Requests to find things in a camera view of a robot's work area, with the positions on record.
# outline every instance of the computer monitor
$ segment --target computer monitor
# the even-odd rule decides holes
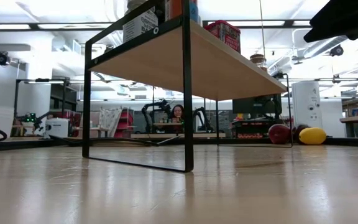
[[[250,114],[256,118],[258,114],[270,116],[274,114],[278,119],[282,113],[281,96],[267,95],[252,98],[236,99],[232,101],[233,113]]]

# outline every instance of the cardboard box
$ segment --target cardboard box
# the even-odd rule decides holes
[[[145,12],[123,25],[124,43],[158,26],[158,18],[152,12]]]

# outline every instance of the red box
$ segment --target red box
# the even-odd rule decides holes
[[[240,36],[241,31],[226,21],[216,21],[205,27],[215,37],[241,54]]]

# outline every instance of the yellow ball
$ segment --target yellow ball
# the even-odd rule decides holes
[[[299,140],[307,145],[320,145],[326,137],[326,132],[321,128],[305,128],[299,133]]]

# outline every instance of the wooden floor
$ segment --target wooden floor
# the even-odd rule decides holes
[[[92,156],[181,167],[183,148]],[[179,174],[81,158],[80,148],[0,152],[0,223],[358,224],[358,148],[195,146]]]

